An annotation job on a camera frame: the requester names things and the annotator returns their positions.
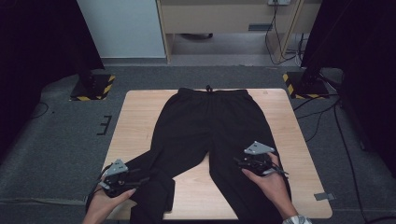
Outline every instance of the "wrist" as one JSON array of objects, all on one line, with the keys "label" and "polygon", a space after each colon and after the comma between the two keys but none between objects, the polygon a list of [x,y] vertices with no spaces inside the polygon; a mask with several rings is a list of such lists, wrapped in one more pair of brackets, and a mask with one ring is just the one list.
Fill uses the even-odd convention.
[{"label": "wrist", "polygon": [[289,198],[275,200],[273,203],[284,220],[289,217],[298,216],[298,212]]}]

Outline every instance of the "hand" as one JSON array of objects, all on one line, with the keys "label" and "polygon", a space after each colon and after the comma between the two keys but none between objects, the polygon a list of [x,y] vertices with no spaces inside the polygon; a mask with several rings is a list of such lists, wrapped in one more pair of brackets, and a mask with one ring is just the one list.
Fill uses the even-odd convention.
[{"label": "hand", "polygon": [[83,224],[96,224],[102,223],[110,215],[117,205],[128,200],[136,191],[136,189],[130,189],[123,192],[121,195],[115,198],[109,198],[100,186],[96,188],[90,207],[88,208],[87,215],[85,215]]},{"label": "hand", "polygon": [[[268,155],[274,164],[279,165],[279,159],[276,155],[273,153],[268,153]],[[242,172],[247,176],[247,178],[259,186],[265,196],[276,206],[283,219],[298,215],[296,209],[291,203],[282,175],[277,172],[273,172],[262,177],[255,175],[247,169],[242,169]]]}]

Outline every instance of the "wooden table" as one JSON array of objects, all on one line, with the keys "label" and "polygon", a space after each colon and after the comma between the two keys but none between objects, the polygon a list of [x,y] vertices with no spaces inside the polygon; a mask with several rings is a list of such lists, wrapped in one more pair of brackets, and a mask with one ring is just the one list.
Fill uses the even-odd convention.
[{"label": "wooden table", "polygon": [[[127,162],[149,150],[155,123],[165,102],[177,90],[129,91],[126,95],[104,167],[116,159]],[[292,199],[298,212],[312,218],[328,218],[327,200],[317,201],[323,192],[318,173],[306,147],[288,95],[281,89],[248,89],[262,108],[273,133],[284,169],[290,174]],[[209,175],[208,157],[196,167],[176,176],[173,210],[164,219],[237,219]],[[108,217],[129,219],[131,200]]]}]

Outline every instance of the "metal bracket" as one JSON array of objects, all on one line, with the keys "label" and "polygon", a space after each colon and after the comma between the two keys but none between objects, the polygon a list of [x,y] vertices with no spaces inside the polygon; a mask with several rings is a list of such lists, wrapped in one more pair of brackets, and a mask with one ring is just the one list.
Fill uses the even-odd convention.
[{"label": "metal bracket", "polygon": [[257,141],[254,141],[254,143],[244,151],[246,154],[249,155],[259,155],[267,152],[275,152],[275,150],[272,147],[268,147]]},{"label": "metal bracket", "polygon": [[117,175],[127,171],[128,171],[128,166],[126,166],[121,159],[117,159],[116,161],[114,161],[113,164],[111,164],[111,166],[105,172],[105,176]]}]

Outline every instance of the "white panel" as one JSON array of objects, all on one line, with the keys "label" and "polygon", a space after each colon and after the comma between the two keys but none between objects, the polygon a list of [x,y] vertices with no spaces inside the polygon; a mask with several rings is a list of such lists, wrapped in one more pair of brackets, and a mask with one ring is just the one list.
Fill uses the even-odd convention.
[{"label": "white panel", "polygon": [[102,58],[165,58],[154,0],[78,0]]}]

